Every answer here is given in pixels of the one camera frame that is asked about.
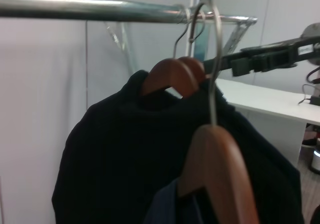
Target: label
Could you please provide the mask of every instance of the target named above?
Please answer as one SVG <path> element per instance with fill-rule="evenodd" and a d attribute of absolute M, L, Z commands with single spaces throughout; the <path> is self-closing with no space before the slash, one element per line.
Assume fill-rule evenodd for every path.
<path fill-rule="evenodd" d="M 314 51 L 313 48 L 314 45 L 306 45 L 306 46 L 301 46 L 298 48 L 298 55 L 305 55 L 312 53 Z"/>

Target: white desk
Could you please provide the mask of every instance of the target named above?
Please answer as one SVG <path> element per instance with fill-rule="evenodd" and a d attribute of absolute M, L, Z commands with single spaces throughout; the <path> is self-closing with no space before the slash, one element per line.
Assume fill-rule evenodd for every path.
<path fill-rule="evenodd" d="M 286 91 L 218 79 L 218 87 L 250 123 L 297 165 L 306 124 L 320 125 L 320 106 L 298 105 L 304 97 Z"/>

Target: metal rod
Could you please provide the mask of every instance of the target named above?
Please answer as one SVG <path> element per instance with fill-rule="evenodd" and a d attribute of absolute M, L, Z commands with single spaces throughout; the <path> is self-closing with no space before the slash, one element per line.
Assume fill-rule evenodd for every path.
<path fill-rule="evenodd" d="M 186 23 L 186 14 L 182 12 L 178 6 L 123 0 L 0 0 L 0 17 L 11 18 Z M 207 12 L 206 19 L 213 21 L 213 13 Z M 241 16 L 221 16 L 221 20 L 225 23 L 257 22 L 257 18 Z"/>

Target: dark clothing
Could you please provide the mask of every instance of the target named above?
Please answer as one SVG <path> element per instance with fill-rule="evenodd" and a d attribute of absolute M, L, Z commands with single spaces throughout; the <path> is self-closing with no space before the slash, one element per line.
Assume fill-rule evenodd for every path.
<path fill-rule="evenodd" d="M 314 210 L 310 224 L 320 224 L 320 205 Z"/>
<path fill-rule="evenodd" d="M 71 132 L 52 197 L 57 224 L 140 224 L 155 193 L 180 175 L 193 133 L 209 123 L 209 82 L 181 100 L 166 91 L 139 97 L 147 75 L 135 73 L 92 105 Z M 243 154 L 261 224 L 303 223 L 299 172 L 216 96 L 218 123 Z"/>
<path fill-rule="evenodd" d="M 143 224 L 203 224 L 200 207 L 194 196 L 176 203 L 176 183 L 174 180 L 156 193 Z"/>

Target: metal hanger hook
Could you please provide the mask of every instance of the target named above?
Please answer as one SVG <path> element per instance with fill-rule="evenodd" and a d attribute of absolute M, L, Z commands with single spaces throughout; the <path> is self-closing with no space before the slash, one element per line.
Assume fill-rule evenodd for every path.
<path fill-rule="evenodd" d="M 214 126 L 217 124 L 217 113 L 216 113 L 216 78 L 218 77 L 219 70 L 221 68 L 221 60 L 223 56 L 223 38 L 222 38 L 222 22 L 220 18 L 220 13 L 219 10 L 214 3 L 214 0 L 212 0 L 212 6 L 209 4 L 208 1 L 202 0 L 199 2 L 199 4 L 196 7 L 196 10 L 194 12 L 193 16 L 193 22 L 191 25 L 191 34 L 190 38 L 194 36 L 195 29 L 196 29 L 196 21 L 198 19 L 198 13 L 200 12 L 200 9 L 204 6 L 207 5 L 213 14 L 213 18 L 215 20 L 214 26 L 215 26 L 215 37 L 216 37 L 216 60 L 213 63 L 213 68 L 212 68 L 212 76 L 210 79 L 210 84 L 209 84 L 209 108 L 210 108 L 210 118 L 211 118 L 211 124 Z"/>
<path fill-rule="evenodd" d="M 205 13 L 204 13 L 204 11 L 203 10 L 200 10 L 199 11 L 200 12 L 200 14 L 201 14 L 201 17 L 202 17 L 202 28 L 201 28 L 201 30 L 200 30 L 200 32 L 199 32 L 199 34 L 194 38 L 194 31 L 192 31 L 192 29 L 196 29 L 196 27 L 195 26 L 192 26 L 191 27 L 191 31 L 190 31 L 190 36 L 189 36 L 189 51 L 188 51 L 188 55 L 189 56 L 191 56 L 191 50 L 192 50 L 192 44 L 194 43 L 194 41 L 196 41 L 196 39 L 204 32 L 204 30 L 205 30 L 205 27 L 206 27 L 206 15 L 205 15 Z"/>
<path fill-rule="evenodd" d="M 191 12 L 190 12 L 190 9 L 187 8 L 187 7 L 184 6 L 184 5 L 177 5 L 177 6 L 179 6 L 179 7 L 181 7 L 181 8 L 184 9 L 187 22 L 186 22 L 186 24 L 185 24 L 185 30 L 184 30 L 184 32 L 183 32 L 183 33 L 180 35 L 180 37 L 175 41 L 175 45 L 174 45 L 175 47 L 173 48 L 173 57 L 174 57 L 174 58 L 175 58 L 176 55 L 177 55 L 177 48 L 176 48 L 176 47 L 178 46 L 178 42 L 180 41 L 180 39 L 181 39 L 181 38 L 186 34 L 186 32 L 188 31 L 189 24 L 190 24 L 190 22 L 191 22 Z"/>

